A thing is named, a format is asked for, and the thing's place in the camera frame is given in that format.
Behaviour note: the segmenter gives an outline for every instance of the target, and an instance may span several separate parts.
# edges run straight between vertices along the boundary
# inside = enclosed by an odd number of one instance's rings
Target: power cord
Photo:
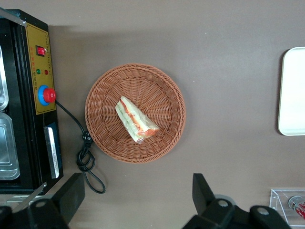
[[[78,152],[78,154],[77,154],[76,164],[77,164],[79,170],[81,172],[83,172],[83,174],[85,176],[85,180],[86,180],[89,188],[91,188],[91,190],[93,192],[96,192],[98,194],[105,193],[106,192],[106,187],[105,187],[104,183],[93,172],[91,172],[91,170],[95,166],[95,157],[92,155],[92,153],[89,150],[92,143],[93,143],[93,139],[91,138],[89,132],[84,130],[84,128],[82,127],[80,122],[63,105],[61,105],[57,100],[56,100],[56,104],[62,110],[64,110],[76,122],[76,124],[81,129],[82,139],[84,141],[84,145],[82,146],[81,151]],[[90,183],[90,181],[87,177],[87,173],[89,173],[91,176],[93,176],[101,184],[101,186],[103,188],[102,191],[99,191],[92,186],[92,184]]]

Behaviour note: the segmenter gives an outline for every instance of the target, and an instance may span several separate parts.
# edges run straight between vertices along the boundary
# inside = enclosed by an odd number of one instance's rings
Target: brown wicker basket
[[[138,144],[129,136],[115,106],[131,100],[160,131]],[[109,156],[129,163],[154,161],[178,142],[185,124],[185,104],[174,81],[161,70],[138,63],[110,69],[91,88],[85,117],[96,145]]]

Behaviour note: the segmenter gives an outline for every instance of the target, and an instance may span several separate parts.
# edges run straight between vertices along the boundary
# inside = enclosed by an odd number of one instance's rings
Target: red switch
[[[40,46],[36,46],[36,53],[38,56],[44,56],[45,55],[44,48]]]
[[[42,96],[43,96],[44,101],[47,103],[54,103],[56,100],[56,93],[55,93],[54,89],[49,88],[49,87],[44,89]]]

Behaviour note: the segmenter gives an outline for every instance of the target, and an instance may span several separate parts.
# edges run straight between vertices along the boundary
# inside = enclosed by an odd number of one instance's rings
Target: control panel
[[[56,109],[49,33],[34,25],[26,27],[36,114]]]

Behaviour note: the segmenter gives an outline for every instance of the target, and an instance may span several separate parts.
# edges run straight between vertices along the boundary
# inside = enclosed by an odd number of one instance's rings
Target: bread slice
[[[117,103],[115,110],[135,142],[151,137],[160,130],[152,120],[124,96]]]

